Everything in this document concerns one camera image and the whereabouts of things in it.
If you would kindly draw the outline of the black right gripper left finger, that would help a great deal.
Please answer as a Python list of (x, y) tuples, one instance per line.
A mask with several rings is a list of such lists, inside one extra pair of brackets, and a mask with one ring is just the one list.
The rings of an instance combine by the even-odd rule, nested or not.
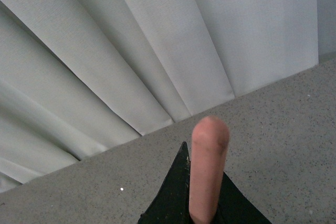
[(157, 195), (138, 223), (190, 223), (189, 184), (190, 156), (187, 143), (183, 142)]

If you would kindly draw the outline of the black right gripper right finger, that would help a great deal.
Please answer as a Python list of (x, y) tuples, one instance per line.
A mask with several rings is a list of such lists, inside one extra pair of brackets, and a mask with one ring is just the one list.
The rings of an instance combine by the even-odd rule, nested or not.
[(239, 191), (231, 179), (224, 173), (214, 223), (271, 222)]

